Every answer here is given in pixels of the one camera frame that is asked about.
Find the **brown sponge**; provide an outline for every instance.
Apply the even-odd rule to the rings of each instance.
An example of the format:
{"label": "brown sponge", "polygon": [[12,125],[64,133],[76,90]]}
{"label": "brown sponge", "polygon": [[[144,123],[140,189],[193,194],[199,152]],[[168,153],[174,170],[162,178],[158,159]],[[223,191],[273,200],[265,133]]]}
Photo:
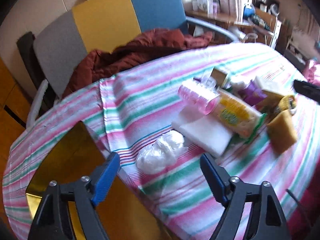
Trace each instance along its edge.
{"label": "brown sponge", "polygon": [[284,110],[267,124],[268,135],[275,152],[283,153],[298,140],[289,110]]}

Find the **red cloth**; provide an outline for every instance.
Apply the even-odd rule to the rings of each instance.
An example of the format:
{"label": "red cloth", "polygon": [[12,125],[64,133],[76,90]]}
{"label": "red cloth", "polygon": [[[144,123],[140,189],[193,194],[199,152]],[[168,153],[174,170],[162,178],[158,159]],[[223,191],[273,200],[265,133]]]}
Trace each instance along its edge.
{"label": "red cloth", "polygon": [[[315,172],[310,181],[308,188],[303,193],[300,203],[306,210],[306,214],[313,225],[320,215],[320,159],[316,165]],[[288,221],[289,231],[292,240],[304,240],[309,233],[308,224],[297,208]]]}
{"label": "red cloth", "polygon": [[302,74],[309,83],[320,86],[320,64],[317,61],[313,59],[307,61]]}
{"label": "red cloth", "polygon": [[93,50],[74,70],[62,98],[101,78],[111,77],[150,60],[187,49],[207,47],[211,39],[212,32],[193,37],[184,35],[179,29],[154,29],[142,33],[127,45],[116,48],[111,54]]}

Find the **blue gripper pad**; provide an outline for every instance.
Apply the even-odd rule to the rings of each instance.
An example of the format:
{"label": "blue gripper pad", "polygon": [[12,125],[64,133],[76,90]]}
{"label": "blue gripper pad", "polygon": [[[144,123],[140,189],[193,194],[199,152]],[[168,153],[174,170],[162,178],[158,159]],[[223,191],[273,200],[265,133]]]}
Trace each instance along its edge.
{"label": "blue gripper pad", "polygon": [[115,179],[120,167],[120,157],[117,153],[112,152],[103,164],[105,169],[101,173],[94,186],[94,194],[91,199],[92,204],[96,207],[99,203],[105,200],[108,191]]}
{"label": "blue gripper pad", "polygon": [[210,154],[203,154],[200,157],[200,167],[214,198],[217,202],[226,206],[229,201],[226,195],[226,183],[228,183],[228,178],[230,178],[229,174],[224,168],[215,163]]}

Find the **pink and green striped cloth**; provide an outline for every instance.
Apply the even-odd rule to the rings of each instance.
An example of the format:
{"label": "pink and green striped cloth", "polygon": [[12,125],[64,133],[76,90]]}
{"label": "pink and green striped cloth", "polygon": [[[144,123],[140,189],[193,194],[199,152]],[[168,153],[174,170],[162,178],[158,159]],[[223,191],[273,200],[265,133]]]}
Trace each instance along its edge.
{"label": "pink and green striped cloth", "polygon": [[[201,172],[199,158],[204,150],[189,143],[188,152],[161,173],[146,175],[135,159],[141,148],[169,131],[171,121],[183,108],[177,95],[182,81],[226,67],[233,75],[262,76],[292,90],[294,79],[303,76],[273,49],[255,43],[232,43],[190,50],[164,57],[77,91],[40,117],[11,146],[4,172],[3,198],[10,225],[26,240],[31,218],[25,190],[41,161],[78,121],[85,125],[98,147],[120,155],[119,177],[144,205],[181,239],[207,240],[223,212],[212,196]],[[319,158],[320,114],[316,103],[297,95],[293,117],[299,141],[282,155],[273,152],[265,127],[249,144],[232,140],[217,160],[231,176],[244,182],[272,183],[290,217],[295,202],[285,189],[301,198]],[[242,239],[249,206],[245,207],[237,239]]]}

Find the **cabinet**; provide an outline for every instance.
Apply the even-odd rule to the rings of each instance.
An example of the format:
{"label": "cabinet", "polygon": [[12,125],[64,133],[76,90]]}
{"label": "cabinet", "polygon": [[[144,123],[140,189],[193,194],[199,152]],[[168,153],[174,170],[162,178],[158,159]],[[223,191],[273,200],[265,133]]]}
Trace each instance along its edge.
{"label": "cabinet", "polygon": [[256,15],[258,15],[262,20],[266,22],[266,24],[269,25],[270,32],[274,35],[273,37],[266,36],[266,40],[263,35],[259,35],[257,42],[266,43],[266,45],[274,49],[278,42],[282,22],[280,22],[274,15],[261,11],[259,8],[255,8],[255,10]]}
{"label": "cabinet", "polygon": [[30,103],[0,58],[0,219],[9,226],[2,198],[2,179],[10,146],[25,130]]}

